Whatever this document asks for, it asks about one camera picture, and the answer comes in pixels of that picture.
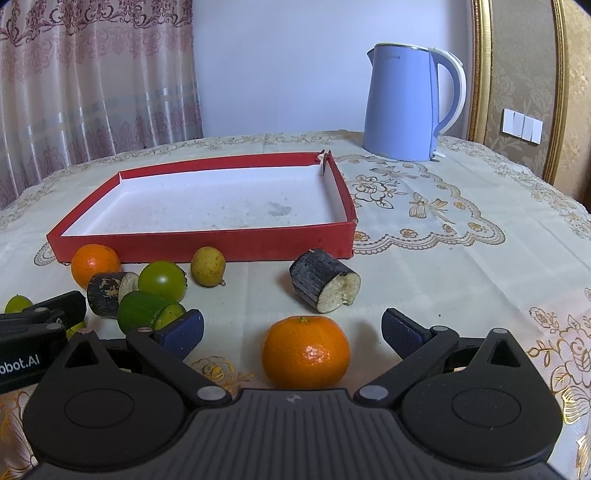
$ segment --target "tangerine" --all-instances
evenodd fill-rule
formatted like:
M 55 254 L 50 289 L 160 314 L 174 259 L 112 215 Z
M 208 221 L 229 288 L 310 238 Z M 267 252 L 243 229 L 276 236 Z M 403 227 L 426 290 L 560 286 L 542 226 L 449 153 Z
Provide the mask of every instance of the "tangerine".
M 112 248 L 89 244 L 80 247 L 72 257 L 72 277 L 81 288 L 86 289 L 93 275 L 116 273 L 121 270 L 121 261 Z
M 284 390 L 333 387 L 349 361 L 347 337 L 324 316 L 293 316 L 274 323 L 262 348 L 263 370 Z

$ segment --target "wallpaper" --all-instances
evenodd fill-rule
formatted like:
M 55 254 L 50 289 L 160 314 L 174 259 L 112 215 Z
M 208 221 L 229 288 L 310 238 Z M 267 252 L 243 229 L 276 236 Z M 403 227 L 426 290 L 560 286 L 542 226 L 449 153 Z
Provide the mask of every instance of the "wallpaper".
M 569 47 L 569 101 L 566 129 L 554 186 L 591 206 L 591 17 L 574 0 L 564 0 Z
M 552 0 L 492 0 L 491 5 L 492 91 L 485 145 L 541 177 L 554 118 L 553 3 Z M 535 145 L 502 133 L 504 108 L 542 120 L 542 143 Z

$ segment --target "screw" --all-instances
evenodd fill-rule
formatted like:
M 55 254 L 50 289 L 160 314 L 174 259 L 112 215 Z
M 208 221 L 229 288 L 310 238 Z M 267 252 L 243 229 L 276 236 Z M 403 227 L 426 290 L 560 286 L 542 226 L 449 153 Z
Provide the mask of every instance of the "screw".
M 381 385 L 365 385 L 359 389 L 359 395 L 366 400 L 383 400 L 388 396 L 388 389 Z
M 197 390 L 197 396 L 203 401 L 218 401 L 226 396 L 226 391 L 217 385 L 209 385 Z

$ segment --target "white tablecloth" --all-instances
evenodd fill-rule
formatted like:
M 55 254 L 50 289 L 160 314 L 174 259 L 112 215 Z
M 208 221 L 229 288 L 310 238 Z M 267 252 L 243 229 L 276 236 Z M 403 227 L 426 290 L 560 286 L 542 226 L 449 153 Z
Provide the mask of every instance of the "white tablecloth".
M 370 155 L 360 140 L 360 134 L 346 131 L 206 138 L 54 173 L 0 212 L 0 304 L 14 294 L 37 302 L 78 288 L 69 268 L 54 260 L 45 235 L 118 170 L 192 158 L 330 149 L 355 198 L 355 256 L 346 263 L 362 277 L 354 305 L 329 315 L 352 347 L 342 385 L 355 390 L 397 362 L 380 334 L 381 316 L 389 307 L 427 327 L 448 325 L 462 336 L 485 336 L 493 327 L 505 327 L 563 406 L 565 425 L 551 464 L 569 479 L 588 478 L 590 216 L 527 168 L 482 145 L 443 137 L 438 150 L 446 158 L 402 163 Z M 262 336 L 277 320 L 311 312 L 293 294 L 289 264 L 228 264 L 226 287 L 204 289 L 190 281 L 182 303 L 203 312 L 206 331 L 187 362 L 233 393 L 240 385 L 268 386 L 259 358 Z M 181 266 L 188 271 L 188 265 Z M 122 336 L 114 320 L 89 314 L 87 322 L 103 338 Z M 2 397 L 0 452 L 7 475 L 18 476 L 35 461 L 20 430 L 32 390 Z

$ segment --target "blue kettle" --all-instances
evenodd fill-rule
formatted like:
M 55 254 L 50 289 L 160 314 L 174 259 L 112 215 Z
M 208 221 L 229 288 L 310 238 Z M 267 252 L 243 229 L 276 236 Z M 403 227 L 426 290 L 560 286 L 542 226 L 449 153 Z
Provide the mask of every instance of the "blue kettle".
M 466 102 L 462 62 L 437 48 L 378 43 L 368 52 L 373 71 L 365 114 L 363 147 L 380 157 L 430 161 L 437 137 L 458 119 Z M 437 65 L 453 78 L 453 102 L 439 121 Z

